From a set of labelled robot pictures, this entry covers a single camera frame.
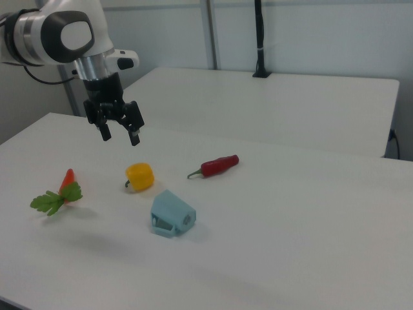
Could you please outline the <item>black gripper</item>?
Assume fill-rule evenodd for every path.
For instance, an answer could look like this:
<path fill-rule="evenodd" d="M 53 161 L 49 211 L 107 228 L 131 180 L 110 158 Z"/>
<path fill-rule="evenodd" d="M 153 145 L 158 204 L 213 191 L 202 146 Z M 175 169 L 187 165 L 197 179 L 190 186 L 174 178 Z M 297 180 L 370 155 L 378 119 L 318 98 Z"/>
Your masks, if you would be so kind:
<path fill-rule="evenodd" d="M 112 119 L 114 104 L 121 106 L 121 116 L 116 121 L 128 132 L 132 146 L 140 143 L 139 133 L 145 125 L 141 111 L 135 101 L 125 103 L 123 100 L 123 87 L 118 73 L 103 79 L 93 81 L 84 80 L 83 84 L 88 94 L 88 99 L 83 103 L 86 118 L 101 133 L 102 139 L 108 141 L 112 136 L 107 125 L 107 120 Z"/>

